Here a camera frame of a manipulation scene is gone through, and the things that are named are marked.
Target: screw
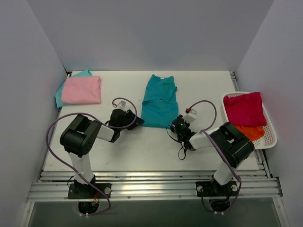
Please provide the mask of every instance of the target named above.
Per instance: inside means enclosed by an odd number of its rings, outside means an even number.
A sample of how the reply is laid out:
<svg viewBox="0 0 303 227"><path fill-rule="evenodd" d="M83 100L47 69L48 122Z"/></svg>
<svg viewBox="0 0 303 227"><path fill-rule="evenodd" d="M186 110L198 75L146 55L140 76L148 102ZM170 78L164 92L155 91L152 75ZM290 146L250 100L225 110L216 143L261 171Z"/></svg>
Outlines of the screw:
<svg viewBox="0 0 303 227"><path fill-rule="evenodd" d="M232 185L232 191L233 191L233 192L236 192L237 190L238 190L238 187L237 187L236 185L233 184L233 185Z"/></svg>
<svg viewBox="0 0 303 227"><path fill-rule="evenodd" d="M202 187L201 185L199 185L199 186L197 187L197 191L198 191L198 192L202 192L202 191L203 191L203 187Z"/></svg>
<svg viewBox="0 0 303 227"><path fill-rule="evenodd" d="M111 189L110 189L109 187L106 187L106 188L104 189L104 193L105 193L106 195L110 194L110 192L111 192Z"/></svg>

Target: pink towel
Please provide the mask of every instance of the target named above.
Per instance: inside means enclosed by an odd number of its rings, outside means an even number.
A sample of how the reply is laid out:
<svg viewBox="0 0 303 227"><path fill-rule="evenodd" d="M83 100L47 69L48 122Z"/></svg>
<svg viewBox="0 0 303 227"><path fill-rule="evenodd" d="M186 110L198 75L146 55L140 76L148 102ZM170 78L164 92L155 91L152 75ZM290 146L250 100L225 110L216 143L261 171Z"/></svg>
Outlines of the pink towel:
<svg viewBox="0 0 303 227"><path fill-rule="evenodd" d="M257 127L266 125L260 92L237 97L224 97L225 110L230 123L240 126Z"/></svg>
<svg viewBox="0 0 303 227"><path fill-rule="evenodd" d="M101 103L100 76L67 78L61 101L66 104Z"/></svg>

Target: mounting plate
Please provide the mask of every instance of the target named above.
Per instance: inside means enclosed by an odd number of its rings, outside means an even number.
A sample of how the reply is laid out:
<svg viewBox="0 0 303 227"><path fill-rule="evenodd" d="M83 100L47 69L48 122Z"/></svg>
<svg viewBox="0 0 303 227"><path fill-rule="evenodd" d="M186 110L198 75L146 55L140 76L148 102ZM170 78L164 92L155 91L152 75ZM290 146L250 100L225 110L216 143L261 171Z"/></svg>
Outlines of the mounting plate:
<svg viewBox="0 0 303 227"><path fill-rule="evenodd" d="M104 192L105 195L107 195L108 198L110 198L111 195L111 183L95 183L94 184L97 188L99 188L102 192ZM76 199L94 199L95 194L97 193L96 190L93 190L92 193L80 193L79 190L75 189L75 184L70 184L70 188L68 190L68 199L76 200ZM103 199L104 196L99 195L98 199Z"/></svg>
<svg viewBox="0 0 303 227"><path fill-rule="evenodd" d="M210 181L196 182L196 192L198 197L219 197L219 196L236 196L238 191L237 183L235 181L228 182L221 188L220 193L215 192L214 185Z"/></svg>

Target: teal cloth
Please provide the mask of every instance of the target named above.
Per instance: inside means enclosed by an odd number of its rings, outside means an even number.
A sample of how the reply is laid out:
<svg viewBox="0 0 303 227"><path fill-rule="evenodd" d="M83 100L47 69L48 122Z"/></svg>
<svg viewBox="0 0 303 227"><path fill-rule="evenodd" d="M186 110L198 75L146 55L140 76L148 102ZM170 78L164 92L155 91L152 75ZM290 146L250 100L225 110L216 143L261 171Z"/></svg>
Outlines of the teal cloth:
<svg viewBox="0 0 303 227"><path fill-rule="evenodd" d="M141 118L145 127L166 128L178 116L174 77L161 79L154 74L146 86Z"/></svg>
<svg viewBox="0 0 303 227"><path fill-rule="evenodd" d="M89 70L84 70L82 72L77 73L76 75L73 75L72 77L90 77L92 75L93 74L91 74L91 72ZM57 93L55 95L56 104L57 104L58 108L69 105L69 104L65 104L65 103L61 102L61 96L62 96L62 90L64 88L64 84L65 84L65 82L61 85L61 87L59 88L59 90L57 91Z"/></svg>

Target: orange cloth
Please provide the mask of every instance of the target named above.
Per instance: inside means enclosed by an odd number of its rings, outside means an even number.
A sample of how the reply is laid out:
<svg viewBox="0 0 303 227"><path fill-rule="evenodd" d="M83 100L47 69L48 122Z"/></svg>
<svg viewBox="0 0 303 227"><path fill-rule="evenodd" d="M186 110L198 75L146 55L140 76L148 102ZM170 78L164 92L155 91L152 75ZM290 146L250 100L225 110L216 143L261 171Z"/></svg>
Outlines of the orange cloth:
<svg viewBox="0 0 303 227"><path fill-rule="evenodd" d="M257 127L236 126L236 128L251 141L260 139L265 134L262 126L257 126Z"/></svg>

